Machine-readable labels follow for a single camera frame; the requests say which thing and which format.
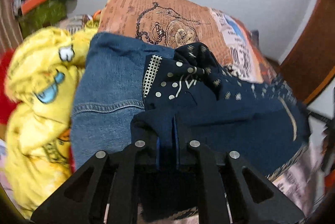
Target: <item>white grid pattern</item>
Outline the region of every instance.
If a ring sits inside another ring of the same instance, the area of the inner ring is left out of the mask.
[[[143,79],[143,84],[142,84],[143,98],[146,98],[147,94],[149,93],[151,85],[153,84],[153,81],[155,80],[158,68],[160,66],[161,59],[162,57],[160,56],[152,55],[151,61],[149,63],[148,69],[145,72],[145,76]]]

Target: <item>striped curtain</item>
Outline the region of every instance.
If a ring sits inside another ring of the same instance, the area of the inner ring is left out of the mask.
[[[18,21],[13,14],[13,0],[0,0],[0,57],[8,48],[22,42]]]

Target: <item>white cartoon print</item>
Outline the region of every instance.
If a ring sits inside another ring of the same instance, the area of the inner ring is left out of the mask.
[[[62,62],[70,62],[74,57],[73,44],[60,47],[58,50],[59,58]]]

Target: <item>silver screw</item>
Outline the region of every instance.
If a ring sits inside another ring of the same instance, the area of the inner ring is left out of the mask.
[[[198,146],[200,146],[200,142],[197,141],[197,140],[192,140],[190,142],[190,146],[194,147],[194,148],[197,148]]]
[[[145,142],[142,140],[136,141],[135,146],[137,146],[138,148],[142,148],[145,146]]]
[[[98,152],[95,154],[95,156],[96,156],[98,159],[102,159],[103,157],[106,156],[106,152],[100,150],[100,151],[98,151]]]
[[[233,150],[229,152],[229,156],[232,157],[233,159],[238,159],[240,157],[240,154],[237,151]]]

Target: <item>yellow blanket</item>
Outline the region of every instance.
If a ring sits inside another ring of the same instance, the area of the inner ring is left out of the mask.
[[[5,93],[22,103],[8,122],[5,171],[27,218],[71,175],[72,102],[96,32],[41,29],[17,48],[7,71]]]

